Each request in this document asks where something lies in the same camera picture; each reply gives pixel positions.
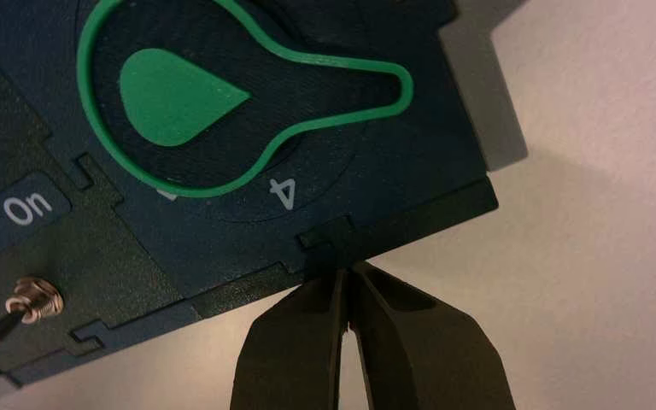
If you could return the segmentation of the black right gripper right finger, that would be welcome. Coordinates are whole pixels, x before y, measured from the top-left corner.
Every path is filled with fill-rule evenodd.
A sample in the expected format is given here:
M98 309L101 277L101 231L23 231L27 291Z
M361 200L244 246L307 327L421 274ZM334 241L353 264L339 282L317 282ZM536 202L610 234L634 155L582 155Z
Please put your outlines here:
M501 357L472 316L367 262L351 279L371 409L515 407Z

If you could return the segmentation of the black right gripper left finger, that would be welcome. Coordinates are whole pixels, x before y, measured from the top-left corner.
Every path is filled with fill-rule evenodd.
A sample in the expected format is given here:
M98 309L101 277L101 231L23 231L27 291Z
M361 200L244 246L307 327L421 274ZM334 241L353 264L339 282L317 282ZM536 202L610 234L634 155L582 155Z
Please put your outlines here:
M336 409L346 331L345 270L291 291L251 325L232 409Z

